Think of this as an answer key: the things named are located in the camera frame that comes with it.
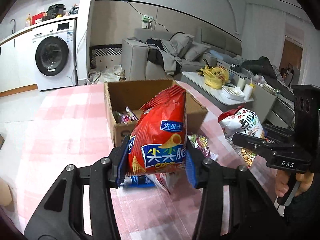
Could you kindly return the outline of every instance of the bolt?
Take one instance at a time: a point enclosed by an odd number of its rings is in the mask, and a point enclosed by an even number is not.
[[[247,171],[248,167],[245,166],[245,165],[240,165],[240,166],[238,167],[238,169],[239,169],[240,171]]]
[[[205,158],[205,159],[203,159],[202,162],[203,162],[205,165],[210,165],[210,164],[213,162],[213,160],[210,159],[210,158]]]
[[[75,168],[74,165],[69,164],[69,165],[66,166],[66,171],[72,171],[74,168]]]
[[[110,162],[110,159],[108,157],[104,157],[100,161],[101,161],[102,164],[107,164],[107,163]]]

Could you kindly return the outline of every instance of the yellow plastic bag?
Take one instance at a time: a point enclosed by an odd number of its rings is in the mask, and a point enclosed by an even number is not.
[[[221,89],[229,80],[229,71],[223,67],[209,68],[207,65],[202,69],[204,83],[214,89]]]

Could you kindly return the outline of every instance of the washing machine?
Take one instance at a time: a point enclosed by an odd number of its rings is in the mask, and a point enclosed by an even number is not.
[[[39,90],[77,85],[76,20],[66,20],[32,30],[35,78]]]

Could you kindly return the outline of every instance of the human hand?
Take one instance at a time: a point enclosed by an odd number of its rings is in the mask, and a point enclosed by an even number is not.
[[[286,171],[278,170],[276,175],[276,185],[275,190],[278,197],[283,197],[285,193],[288,192],[288,181],[290,174]],[[296,174],[296,180],[300,181],[300,187],[297,192],[294,194],[295,197],[299,196],[301,193],[306,192],[313,181],[313,173],[307,171],[305,174]]]

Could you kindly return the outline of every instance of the white curtain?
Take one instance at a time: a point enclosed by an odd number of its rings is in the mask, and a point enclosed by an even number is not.
[[[286,13],[270,7],[247,4],[242,32],[242,58],[248,60],[265,56],[272,65],[280,66]]]
[[[303,52],[298,84],[312,84],[320,87],[320,31],[311,23],[287,14],[287,23],[303,30]]]

